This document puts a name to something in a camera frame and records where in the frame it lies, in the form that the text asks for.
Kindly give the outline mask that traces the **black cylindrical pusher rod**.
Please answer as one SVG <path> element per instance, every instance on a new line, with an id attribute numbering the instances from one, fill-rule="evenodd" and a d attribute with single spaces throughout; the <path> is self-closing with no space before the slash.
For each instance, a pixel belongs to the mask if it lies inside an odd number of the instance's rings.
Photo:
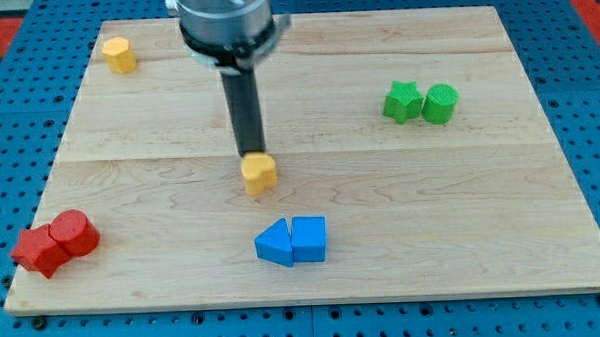
<path id="1" fill-rule="evenodd" d="M 243 158 L 250 152 L 264 152 L 265 133 L 255 70 L 241 70 L 236 75 L 222 72 L 221 80 L 238 155 Z"/>

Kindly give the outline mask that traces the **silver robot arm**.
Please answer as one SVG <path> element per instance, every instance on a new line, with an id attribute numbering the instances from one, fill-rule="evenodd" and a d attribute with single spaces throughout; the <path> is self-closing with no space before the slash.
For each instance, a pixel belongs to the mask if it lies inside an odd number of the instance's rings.
<path id="1" fill-rule="evenodd" d="M 237 152 L 266 150 L 255 66 L 270 56 L 291 26 L 273 15 L 270 0 L 165 0 L 185 46 L 200 64 L 221 74 Z"/>

